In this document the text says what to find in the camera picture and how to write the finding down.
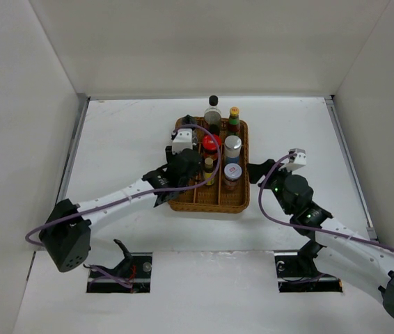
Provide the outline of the white lid small sauce jar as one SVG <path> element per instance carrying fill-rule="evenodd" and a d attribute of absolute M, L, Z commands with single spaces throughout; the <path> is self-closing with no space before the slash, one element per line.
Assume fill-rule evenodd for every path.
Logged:
<path fill-rule="evenodd" d="M 223 185 L 228 191 L 233 191 L 237 187 L 241 176 L 242 167 L 239 164 L 226 164 L 223 170 Z"/>

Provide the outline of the red lid chili sauce jar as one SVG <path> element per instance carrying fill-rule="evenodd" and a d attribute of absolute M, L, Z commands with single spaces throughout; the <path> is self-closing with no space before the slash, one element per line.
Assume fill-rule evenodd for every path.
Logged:
<path fill-rule="evenodd" d="M 205 135 L 202 140 L 203 158 L 211 158 L 214 161 L 217 161 L 219 158 L 219 154 L 216 148 L 217 145 L 221 145 L 221 139 L 218 135 Z"/>

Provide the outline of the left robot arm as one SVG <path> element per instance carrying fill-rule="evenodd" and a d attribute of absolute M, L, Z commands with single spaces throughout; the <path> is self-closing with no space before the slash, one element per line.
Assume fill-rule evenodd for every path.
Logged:
<path fill-rule="evenodd" d="M 58 271 L 69 272 L 86 261 L 95 232 L 134 212 L 175 200 L 189 188 L 202 164 L 197 151 L 185 149 L 119 191 L 77 204 L 62 200 L 53 208 L 38 238 Z"/>

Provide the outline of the tall dark soy sauce bottle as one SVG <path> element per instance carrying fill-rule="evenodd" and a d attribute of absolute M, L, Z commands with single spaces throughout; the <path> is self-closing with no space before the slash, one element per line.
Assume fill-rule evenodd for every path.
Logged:
<path fill-rule="evenodd" d="M 203 122 L 205 128 L 217 136 L 221 131 L 221 111 L 219 110 L 219 98 L 211 95 L 208 99 L 209 107 L 205 110 Z"/>

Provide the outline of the clear cap salt grinder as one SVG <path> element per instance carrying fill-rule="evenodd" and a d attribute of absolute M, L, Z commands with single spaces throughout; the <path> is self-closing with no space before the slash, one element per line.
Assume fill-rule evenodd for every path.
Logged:
<path fill-rule="evenodd" d="M 198 133 L 196 130 L 192 131 L 192 138 L 191 138 L 191 143 L 192 143 L 192 148 L 195 151 L 199 151 L 199 139 L 198 139 Z"/>

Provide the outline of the small yellow label bottle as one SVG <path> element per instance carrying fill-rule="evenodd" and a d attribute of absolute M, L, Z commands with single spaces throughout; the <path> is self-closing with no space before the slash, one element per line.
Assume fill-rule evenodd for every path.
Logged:
<path fill-rule="evenodd" d="M 207 157 L 204 160 L 203 178 L 206 186 L 212 186 L 214 184 L 214 171 L 216 163 L 213 158 Z"/>

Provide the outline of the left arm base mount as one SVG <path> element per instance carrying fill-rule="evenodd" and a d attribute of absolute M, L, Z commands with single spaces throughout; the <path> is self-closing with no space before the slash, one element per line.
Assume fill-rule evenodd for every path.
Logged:
<path fill-rule="evenodd" d="M 119 239 L 113 242 L 122 253 L 122 260 L 113 268 L 88 265 L 86 292 L 89 294 L 138 294 L 150 293 L 152 276 L 152 253 L 132 253 Z"/>

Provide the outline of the silver lid white peppercorn jar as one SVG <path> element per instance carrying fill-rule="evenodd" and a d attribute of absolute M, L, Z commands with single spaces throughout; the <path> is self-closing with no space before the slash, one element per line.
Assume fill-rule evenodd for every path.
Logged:
<path fill-rule="evenodd" d="M 224 142 L 224 161 L 225 164 L 239 162 L 239 156 L 242 149 L 242 140 L 236 135 L 227 136 Z"/>

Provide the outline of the black lid white powder jar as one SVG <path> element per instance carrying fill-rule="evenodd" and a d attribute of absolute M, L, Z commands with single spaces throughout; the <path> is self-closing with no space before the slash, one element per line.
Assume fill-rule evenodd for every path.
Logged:
<path fill-rule="evenodd" d="M 182 126 L 185 126 L 185 125 L 196 125 L 197 121 L 196 121 L 196 119 L 193 116 L 186 115 L 183 118 L 181 118 L 180 124 Z"/>

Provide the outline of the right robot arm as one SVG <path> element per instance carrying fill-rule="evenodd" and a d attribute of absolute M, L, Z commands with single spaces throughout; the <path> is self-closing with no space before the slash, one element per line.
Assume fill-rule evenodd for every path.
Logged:
<path fill-rule="evenodd" d="M 381 303 L 394 319 L 394 248 L 352 232 L 317 205 L 306 178 L 293 174 L 304 164 L 288 154 L 246 169 L 250 183 L 260 193 L 270 190 L 290 216 L 286 226 L 308 238 L 297 258 L 300 272 L 310 276 L 320 271 L 344 280 Z"/>

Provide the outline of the green label yellow cap bottle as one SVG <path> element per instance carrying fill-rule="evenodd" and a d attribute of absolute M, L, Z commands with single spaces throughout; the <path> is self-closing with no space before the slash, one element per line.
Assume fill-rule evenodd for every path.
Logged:
<path fill-rule="evenodd" d="M 227 131 L 229 135 L 239 136 L 241 124 L 239 119 L 239 109 L 236 106 L 230 108 L 230 115 L 227 123 Z"/>

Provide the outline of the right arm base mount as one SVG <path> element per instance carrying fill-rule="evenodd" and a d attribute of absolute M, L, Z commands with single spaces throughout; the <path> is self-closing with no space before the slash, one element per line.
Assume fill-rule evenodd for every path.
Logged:
<path fill-rule="evenodd" d="M 299 250 L 278 250 L 274 253 L 280 293 L 339 292 L 342 282 L 318 271 L 314 259 L 322 247 L 309 241 Z"/>

